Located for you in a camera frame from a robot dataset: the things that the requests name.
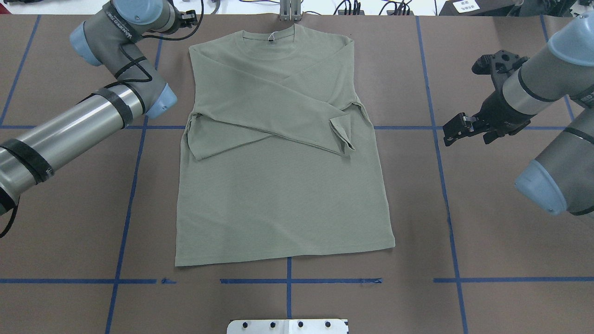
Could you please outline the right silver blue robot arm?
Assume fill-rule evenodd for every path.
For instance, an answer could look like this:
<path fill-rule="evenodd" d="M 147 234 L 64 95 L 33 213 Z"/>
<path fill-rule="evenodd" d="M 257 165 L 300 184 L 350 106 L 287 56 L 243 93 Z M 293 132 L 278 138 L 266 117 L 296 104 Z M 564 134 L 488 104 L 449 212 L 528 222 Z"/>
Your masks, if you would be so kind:
<path fill-rule="evenodd" d="M 532 56 L 499 50 L 479 56 L 472 71 L 491 78 L 492 93 L 472 113 L 443 125 L 443 142 L 479 135 L 484 144 L 545 127 L 557 134 L 515 179 L 543 211 L 593 215 L 593 12 L 577 15 L 545 38 Z"/>

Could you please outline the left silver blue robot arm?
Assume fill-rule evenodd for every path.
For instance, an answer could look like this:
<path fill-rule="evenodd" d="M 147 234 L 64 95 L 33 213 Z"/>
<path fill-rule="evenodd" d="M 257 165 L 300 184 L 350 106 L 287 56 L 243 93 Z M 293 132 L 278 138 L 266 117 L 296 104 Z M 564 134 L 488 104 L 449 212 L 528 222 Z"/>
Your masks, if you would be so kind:
<path fill-rule="evenodd" d="M 1 144 L 1 213 L 21 195 L 140 116 L 156 118 L 178 99 L 137 44 L 170 40 L 180 28 L 197 32 L 204 13 L 182 12 L 169 0 L 110 0 L 70 34 L 76 53 L 103 65 L 115 81 L 66 112 Z"/>

